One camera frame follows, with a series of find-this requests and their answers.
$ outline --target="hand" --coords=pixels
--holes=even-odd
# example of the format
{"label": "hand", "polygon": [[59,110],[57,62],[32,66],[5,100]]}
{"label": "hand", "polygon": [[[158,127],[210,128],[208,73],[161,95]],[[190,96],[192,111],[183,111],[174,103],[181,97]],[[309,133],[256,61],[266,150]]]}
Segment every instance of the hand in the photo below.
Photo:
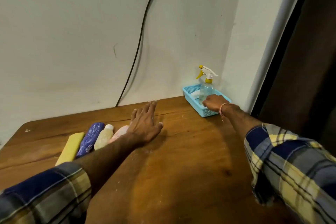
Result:
{"label": "hand", "polygon": [[219,108],[224,103],[229,103],[229,101],[227,101],[223,96],[218,96],[216,94],[207,96],[207,98],[203,101],[203,105],[214,112],[219,112]]}
{"label": "hand", "polygon": [[134,109],[131,115],[127,133],[136,135],[140,140],[140,145],[145,145],[152,141],[161,132],[163,123],[154,125],[154,111],[157,101],[148,102],[143,108]]}

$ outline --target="yellow trigger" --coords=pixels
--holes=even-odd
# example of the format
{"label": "yellow trigger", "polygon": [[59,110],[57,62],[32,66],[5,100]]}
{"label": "yellow trigger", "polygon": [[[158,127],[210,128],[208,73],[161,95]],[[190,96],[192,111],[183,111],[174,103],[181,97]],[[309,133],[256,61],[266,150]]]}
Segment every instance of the yellow trigger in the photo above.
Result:
{"label": "yellow trigger", "polygon": [[203,71],[201,70],[200,73],[199,73],[199,75],[198,75],[198,77],[196,79],[200,78],[203,74],[205,74],[205,73],[203,73]]}

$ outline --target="plaid shirt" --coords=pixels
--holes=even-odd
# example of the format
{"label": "plaid shirt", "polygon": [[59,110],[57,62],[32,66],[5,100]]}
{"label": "plaid shirt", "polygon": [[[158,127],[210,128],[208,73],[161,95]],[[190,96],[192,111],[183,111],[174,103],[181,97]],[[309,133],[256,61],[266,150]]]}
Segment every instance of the plaid shirt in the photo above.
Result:
{"label": "plaid shirt", "polygon": [[[260,204],[280,196],[303,222],[335,223],[336,159],[319,143],[264,124],[244,144]],[[89,177],[66,162],[5,189],[0,224],[84,223],[90,198]]]}
{"label": "plaid shirt", "polygon": [[336,158],[316,141],[264,124],[244,141],[260,204],[280,196],[306,223],[336,223]]}

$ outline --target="wooden tabletop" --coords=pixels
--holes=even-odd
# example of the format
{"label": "wooden tabletop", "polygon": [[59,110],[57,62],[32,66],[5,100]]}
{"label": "wooden tabletop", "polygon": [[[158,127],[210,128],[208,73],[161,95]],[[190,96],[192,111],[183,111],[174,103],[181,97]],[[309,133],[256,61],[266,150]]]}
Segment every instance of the wooden tabletop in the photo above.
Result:
{"label": "wooden tabletop", "polygon": [[[55,165],[69,135],[95,122],[115,131],[133,104],[28,122],[0,151],[0,190]],[[251,192],[243,141],[228,120],[202,118],[184,99],[158,101],[161,134],[135,150],[92,199],[86,223],[289,223],[286,208],[264,208]]]}

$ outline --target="bracelet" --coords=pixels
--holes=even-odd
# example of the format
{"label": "bracelet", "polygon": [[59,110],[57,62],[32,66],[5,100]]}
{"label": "bracelet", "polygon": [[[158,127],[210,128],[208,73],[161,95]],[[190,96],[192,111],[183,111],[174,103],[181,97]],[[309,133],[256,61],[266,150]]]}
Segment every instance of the bracelet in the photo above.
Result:
{"label": "bracelet", "polygon": [[226,104],[232,104],[233,105],[233,103],[224,103],[224,104],[221,104],[221,106],[219,108],[219,114],[221,115],[222,118],[224,116],[224,114],[222,113],[222,107],[223,107],[223,105],[226,105]]}

